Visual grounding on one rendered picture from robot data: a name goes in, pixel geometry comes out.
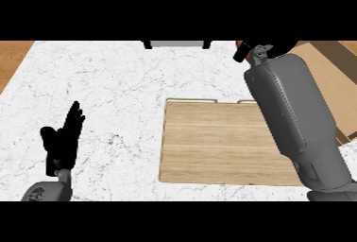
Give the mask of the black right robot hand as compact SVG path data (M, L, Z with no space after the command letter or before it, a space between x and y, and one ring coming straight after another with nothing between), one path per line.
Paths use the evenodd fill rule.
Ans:
M295 47L298 40L285 40L285 41L252 41L252 40L244 40L252 47L258 45L272 45L272 49L267 51L267 57L270 59L285 55Z

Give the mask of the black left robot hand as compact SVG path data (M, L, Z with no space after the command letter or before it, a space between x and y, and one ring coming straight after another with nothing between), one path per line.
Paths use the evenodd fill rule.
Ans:
M62 169L71 170L74 168L84 120L80 102L74 101L64 126L58 130L52 127L40 129L43 147L47 152L46 175L50 177L56 177Z

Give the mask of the pale wooden tray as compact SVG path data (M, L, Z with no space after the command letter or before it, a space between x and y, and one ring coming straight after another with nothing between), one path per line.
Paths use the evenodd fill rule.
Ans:
M277 150L255 101L165 101L159 181L301 184L294 164Z

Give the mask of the brown cardboard box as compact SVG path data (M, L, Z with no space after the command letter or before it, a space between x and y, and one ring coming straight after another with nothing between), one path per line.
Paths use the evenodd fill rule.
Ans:
M300 41L292 53L310 68L336 121L336 144L357 141L357 55L338 41Z

